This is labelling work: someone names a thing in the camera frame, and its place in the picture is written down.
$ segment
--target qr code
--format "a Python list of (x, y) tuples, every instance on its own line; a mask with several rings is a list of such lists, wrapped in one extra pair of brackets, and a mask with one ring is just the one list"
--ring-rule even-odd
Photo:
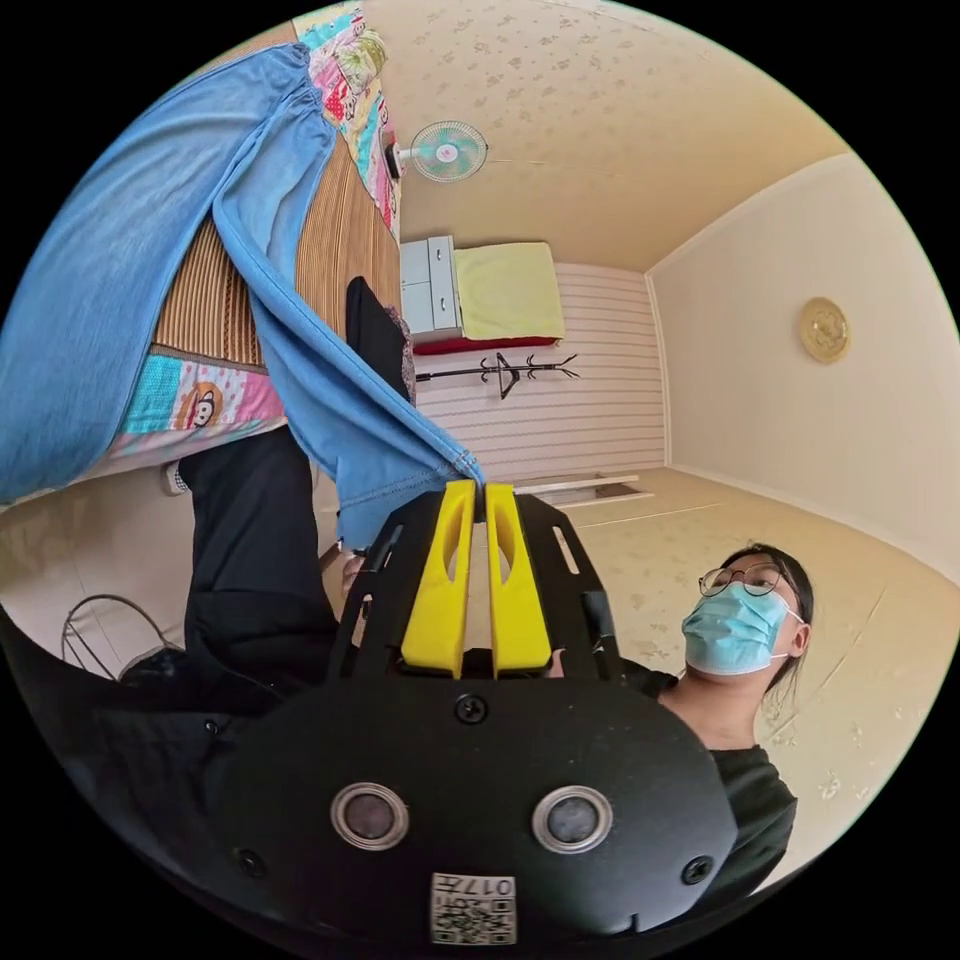
[(436, 873), (431, 891), (433, 942), (505, 946), (517, 942), (517, 901), (512, 877)]

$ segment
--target coat rack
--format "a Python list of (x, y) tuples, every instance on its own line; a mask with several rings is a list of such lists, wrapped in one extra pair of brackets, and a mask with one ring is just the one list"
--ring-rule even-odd
[[(534, 374), (539, 373), (543, 370), (558, 370), (564, 376), (571, 380), (579, 380), (580, 374), (575, 373), (573, 370), (567, 369), (567, 364), (571, 360), (575, 360), (578, 354), (573, 354), (573, 356), (567, 357), (566, 360), (560, 361), (560, 363), (534, 363), (533, 354), (531, 353), (527, 357), (527, 362), (514, 365), (509, 363), (502, 353), (497, 354), (497, 365), (492, 366), (487, 363), (487, 358), (484, 357), (480, 361), (479, 367), (465, 367), (462, 370), (442, 370), (439, 373), (418, 373), (417, 374), (417, 383), (422, 383), (425, 380), (435, 380), (437, 377), (464, 377), (468, 374), (479, 373), (480, 379), (486, 383), (487, 377), (491, 373), (497, 375), (497, 381), (500, 384), (500, 399), (505, 400), (507, 394), (520, 382), (520, 375), (525, 373), (528, 380), (536, 380)], [(504, 385), (505, 377), (509, 376), (509, 382)]]

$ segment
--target white cabinet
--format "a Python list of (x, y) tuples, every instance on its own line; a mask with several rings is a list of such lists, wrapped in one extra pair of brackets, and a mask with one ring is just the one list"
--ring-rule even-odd
[(453, 237), (400, 244), (403, 319), (418, 339), (463, 336)]

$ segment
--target blue surgical face mask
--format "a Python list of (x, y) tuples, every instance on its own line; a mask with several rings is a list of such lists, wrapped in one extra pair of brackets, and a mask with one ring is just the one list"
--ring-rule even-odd
[(778, 594), (755, 597), (742, 583), (733, 583), (714, 597), (704, 597), (683, 621), (686, 661), (715, 676), (764, 670), (787, 656), (774, 655), (773, 647), (788, 614), (800, 620)]

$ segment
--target yellow towel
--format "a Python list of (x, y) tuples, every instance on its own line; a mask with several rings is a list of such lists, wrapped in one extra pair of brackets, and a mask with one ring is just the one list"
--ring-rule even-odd
[(545, 243), (454, 250), (469, 340), (555, 337), (565, 333), (553, 256)]

